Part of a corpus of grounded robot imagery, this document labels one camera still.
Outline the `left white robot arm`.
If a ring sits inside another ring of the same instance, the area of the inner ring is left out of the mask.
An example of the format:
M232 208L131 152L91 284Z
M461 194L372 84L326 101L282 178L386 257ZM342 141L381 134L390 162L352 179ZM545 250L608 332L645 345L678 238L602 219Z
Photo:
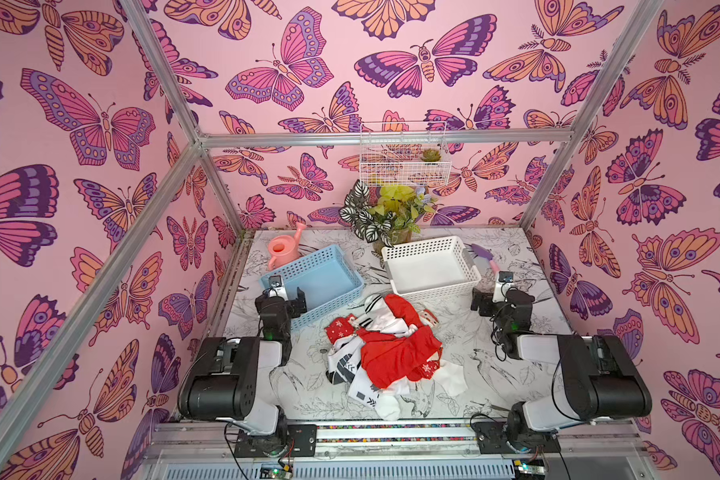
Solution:
M287 420L274 399L270 372L292 352L292 320L307 312L302 289L289 300L269 288L255 299L260 331L238 338L209 337L180 389L177 407L191 420L226 422L256 440L287 438Z

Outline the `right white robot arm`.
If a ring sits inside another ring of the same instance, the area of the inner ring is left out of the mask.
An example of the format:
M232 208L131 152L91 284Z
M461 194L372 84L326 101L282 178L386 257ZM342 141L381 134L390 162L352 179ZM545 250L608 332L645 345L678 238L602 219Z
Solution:
M534 296L514 287L499 301L472 292L470 309L491 321L492 340L505 358L554 367L547 396L518 402L508 411L509 435L551 434L598 419L651 413L649 389L617 336L536 333L531 330L534 302Z

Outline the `white sock black stripes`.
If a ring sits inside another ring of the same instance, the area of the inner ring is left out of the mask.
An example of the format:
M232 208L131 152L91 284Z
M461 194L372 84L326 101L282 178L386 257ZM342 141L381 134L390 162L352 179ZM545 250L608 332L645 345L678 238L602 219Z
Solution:
M386 303L386 296L381 293L369 295L363 303L363 311L356 318L355 326L358 328L366 328L378 317L390 313Z

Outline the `light blue plastic basket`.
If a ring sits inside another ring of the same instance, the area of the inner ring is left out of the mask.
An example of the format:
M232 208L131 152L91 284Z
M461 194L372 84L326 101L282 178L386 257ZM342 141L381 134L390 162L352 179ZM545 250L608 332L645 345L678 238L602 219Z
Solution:
M260 278L263 288L272 276L280 276L289 300L300 288L307 311L292 320L294 331L303 329L357 300L364 288L362 276L345 259L338 245L330 245L284 265Z

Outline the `plain red sock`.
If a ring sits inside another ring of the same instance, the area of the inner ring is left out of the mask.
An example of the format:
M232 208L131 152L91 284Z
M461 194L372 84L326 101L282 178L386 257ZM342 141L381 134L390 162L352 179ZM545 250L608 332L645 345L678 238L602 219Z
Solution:
M396 294L384 298L394 320L402 320L408 336L360 329L357 335L363 340L361 364L371 383L387 389L394 382L407 378L417 382L430 379L439 368L442 343L431 327L424 324L413 305Z

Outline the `white plastic basket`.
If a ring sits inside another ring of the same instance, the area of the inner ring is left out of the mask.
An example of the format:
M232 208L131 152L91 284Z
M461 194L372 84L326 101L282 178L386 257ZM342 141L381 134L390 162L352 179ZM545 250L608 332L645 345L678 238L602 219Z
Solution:
M383 247L381 255L393 293L411 302L467 295L482 280L458 236Z

